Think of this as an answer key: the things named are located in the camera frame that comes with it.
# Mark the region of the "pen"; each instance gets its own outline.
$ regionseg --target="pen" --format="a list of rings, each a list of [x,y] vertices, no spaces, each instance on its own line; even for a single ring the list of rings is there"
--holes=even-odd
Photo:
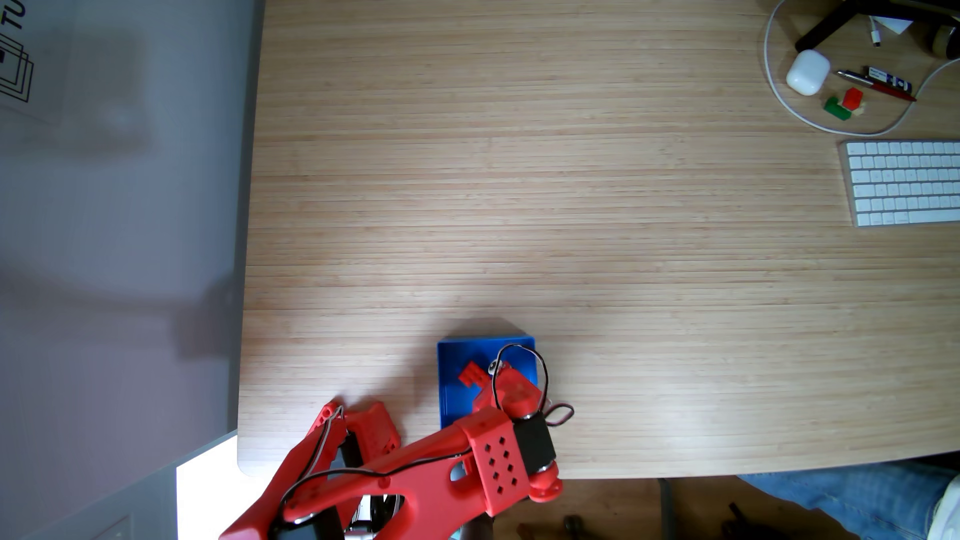
[[[892,96],[894,96],[894,97],[899,97],[900,99],[903,99],[903,100],[906,100],[906,101],[917,101],[917,98],[915,98],[915,97],[913,97],[912,95],[904,92],[903,90],[900,90],[900,89],[897,89],[897,88],[893,88],[893,87],[887,86],[887,85],[885,85],[885,84],[883,84],[883,83],[878,83],[878,82],[876,82],[876,81],[871,81],[870,79],[867,79],[866,77],[864,77],[864,76],[862,76],[862,75],[858,75],[858,74],[856,74],[856,73],[853,73],[852,71],[842,71],[842,70],[840,70],[840,71],[834,71],[833,73],[835,73],[836,75],[839,75],[840,77],[843,77],[844,79],[847,79],[848,81],[851,81],[851,82],[853,82],[853,83],[857,83],[858,85],[861,85],[861,86],[866,86],[867,88],[872,88],[872,89],[874,89],[874,90],[876,90],[876,91],[878,91],[878,92],[883,92],[883,93],[885,93],[885,94],[887,94],[887,95],[892,95]]]

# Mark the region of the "person's leg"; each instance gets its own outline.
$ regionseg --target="person's leg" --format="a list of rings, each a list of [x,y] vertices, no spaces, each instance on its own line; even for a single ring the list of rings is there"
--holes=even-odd
[[[933,512],[956,473],[913,461],[743,475],[754,487],[820,508],[864,540],[925,540]]]

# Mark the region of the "charging cable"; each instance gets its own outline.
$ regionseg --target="charging cable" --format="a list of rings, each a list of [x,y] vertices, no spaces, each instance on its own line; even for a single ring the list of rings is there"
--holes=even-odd
[[[832,134],[848,135],[848,136],[881,136],[881,135],[887,135],[888,133],[898,128],[900,124],[903,122],[903,120],[906,118],[906,115],[910,112],[911,109],[913,109],[913,106],[917,105],[917,102],[915,101],[910,102],[910,105],[906,106],[906,109],[903,110],[903,113],[900,115],[900,118],[897,118],[897,121],[891,124],[890,127],[884,130],[880,130],[878,132],[864,134],[864,133],[858,133],[858,132],[845,132],[843,130],[834,130],[832,128],[828,128],[827,126],[821,126],[816,122],[807,120],[806,118],[801,116],[798,112],[793,110],[792,107],[787,105],[785,101],[783,101],[783,96],[780,95],[780,92],[777,90],[777,85],[774,84],[773,75],[770,74],[770,59],[768,58],[769,57],[768,51],[770,49],[770,28],[774,24],[774,15],[777,14],[777,10],[780,9],[780,6],[782,6],[784,2],[786,2],[786,0],[780,0],[780,2],[774,8],[773,12],[770,13],[770,18],[767,19],[767,31],[763,35],[763,67],[767,73],[767,83],[770,84],[770,89],[774,91],[774,95],[777,97],[777,101],[779,101],[780,104],[783,105],[784,108],[787,109],[791,114],[793,114],[797,118],[800,118],[800,120],[803,121],[807,126],[817,128],[818,130],[825,131]],[[933,73],[930,73],[929,75],[927,75],[926,79],[924,79],[924,81],[920,83],[920,86],[917,87],[917,93],[915,94],[915,97],[920,97],[920,92],[924,91],[926,84],[929,83],[931,79],[936,77],[936,75],[940,73],[941,70],[943,70],[948,65],[951,65],[952,63],[955,63],[957,61],[960,61],[960,58],[956,60],[944,62],[943,64],[940,65],[940,67],[934,69]]]

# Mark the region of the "blue tray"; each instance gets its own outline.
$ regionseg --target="blue tray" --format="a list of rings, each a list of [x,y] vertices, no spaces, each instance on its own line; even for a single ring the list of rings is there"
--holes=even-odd
[[[496,353],[508,343],[519,343],[531,349],[536,341],[529,335],[509,337],[450,337],[437,342],[437,379],[440,383],[440,427],[446,428],[454,420],[473,412],[473,398],[480,393],[476,385],[464,386],[457,377],[467,362],[475,362],[487,372]],[[519,347],[503,352],[502,359],[537,384],[537,358]]]

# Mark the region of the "bamboo desk surface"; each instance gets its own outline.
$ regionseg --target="bamboo desk surface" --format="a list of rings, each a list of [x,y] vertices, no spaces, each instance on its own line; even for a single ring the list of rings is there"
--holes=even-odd
[[[565,478],[832,466],[960,449],[960,227],[859,230],[837,146],[773,98],[774,2],[271,0],[239,458],[273,470],[334,396],[438,428],[435,344],[536,337]],[[830,3],[789,2],[771,62]],[[818,48],[917,84],[859,17]],[[867,90],[851,130],[903,102]],[[960,66],[895,138],[960,138]]]

